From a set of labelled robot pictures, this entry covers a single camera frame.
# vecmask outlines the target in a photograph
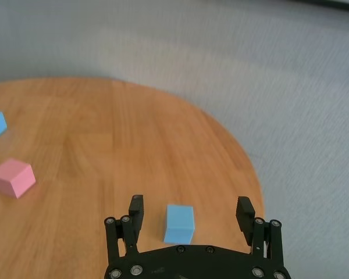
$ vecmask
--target metal screw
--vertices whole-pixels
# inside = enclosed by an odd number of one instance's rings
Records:
[[[185,252],[185,247],[182,246],[182,245],[181,245],[181,246],[178,246],[178,247],[177,247],[177,252],[178,252],[178,253],[183,253],[183,252]]]
[[[130,273],[134,276],[140,275],[142,271],[143,271],[143,268],[142,266],[139,266],[139,265],[132,266],[132,268],[130,269]]]
[[[276,226],[276,227],[279,227],[279,226],[280,226],[280,224],[279,224],[278,221],[272,221],[272,225],[273,225],[273,226]]]
[[[111,279],[119,278],[120,275],[122,275],[122,272],[119,269],[114,269],[113,271],[110,272]]]
[[[286,279],[286,276],[283,275],[283,273],[280,272],[274,272],[274,278],[275,279]]]
[[[252,274],[256,277],[259,277],[259,278],[263,277],[263,271],[262,271],[262,269],[259,269],[258,267],[254,267],[252,269]]]
[[[215,252],[215,248],[213,248],[212,246],[207,246],[207,248],[205,248],[205,250],[206,250],[208,253],[214,253],[214,252]]]

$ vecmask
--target robotic hand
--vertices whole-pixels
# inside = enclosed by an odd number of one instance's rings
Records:
[[[105,279],[291,279],[283,266],[281,222],[265,222],[245,196],[237,202],[236,217],[251,253],[210,245],[178,245],[139,253],[138,236],[144,218],[142,195],[132,197],[128,215],[105,219],[109,266]],[[125,256],[117,241],[124,240]]]

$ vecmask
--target round wooden table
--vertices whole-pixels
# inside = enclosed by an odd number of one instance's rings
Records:
[[[139,251],[168,246],[167,204],[194,207],[193,244],[248,251],[236,203],[248,196],[263,216],[258,179],[193,105],[111,79],[39,78],[1,83],[0,110],[0,163],[30,163],[37,178],[20,199],[0,194],[0,279],[102,278],[104,218],[127,214],[134,194],[145,204]]]

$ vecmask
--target wooden block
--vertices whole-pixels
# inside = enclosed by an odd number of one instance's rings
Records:
[[[9,159],[0,165],[0,192],[19,198],[35,183],[30,164]]]

